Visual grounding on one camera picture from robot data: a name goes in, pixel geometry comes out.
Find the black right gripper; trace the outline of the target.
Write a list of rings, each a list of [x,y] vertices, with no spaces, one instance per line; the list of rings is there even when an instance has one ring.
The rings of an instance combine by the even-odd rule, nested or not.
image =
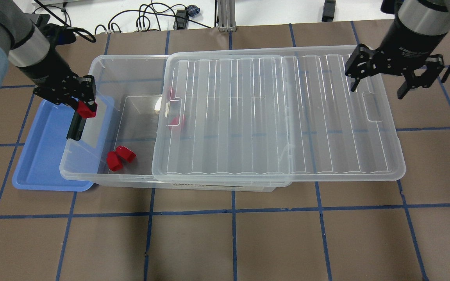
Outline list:
[[[408,92],[417,87],[430,87],[444,67],[443,56],[440,54],[405,58],[400,53],[390,54],[380,48],[373,50],[360,43],[345,63],[345,75],[352,78],[351,92],[357,90],[360,80],[370,76],[403,76],[405,81],[397,90],[397,98],[402,100]]]

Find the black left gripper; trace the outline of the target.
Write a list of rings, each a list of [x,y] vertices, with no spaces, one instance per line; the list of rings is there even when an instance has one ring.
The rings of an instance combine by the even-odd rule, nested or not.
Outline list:
[[[96,86],[93,75],[79,76],[69,69],[34,69],[33,93],[53,104],[77,107],[83,101],[96,106]]]

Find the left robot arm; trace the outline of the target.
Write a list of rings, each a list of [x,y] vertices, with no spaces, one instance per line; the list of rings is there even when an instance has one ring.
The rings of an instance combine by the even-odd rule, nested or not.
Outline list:
[[[35,84],[35,95],[75,110],[95,106],[94,78],[74,73],[12,0],[0,0],[0,87],[9,63]]]

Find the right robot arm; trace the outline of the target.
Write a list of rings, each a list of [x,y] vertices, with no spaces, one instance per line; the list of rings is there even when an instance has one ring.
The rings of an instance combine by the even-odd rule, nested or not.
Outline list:
[[[359,43],[345,64],[352,78],[350,91],[361,80],[378,74],[403,76],[398,99],[418,87],[430,87],[445,67],[434,50],[450,31],[450,0],[384,0],[381,11],[394,14],[380,46],[374,50]],[[450,75],[450,65],[442,77]]]

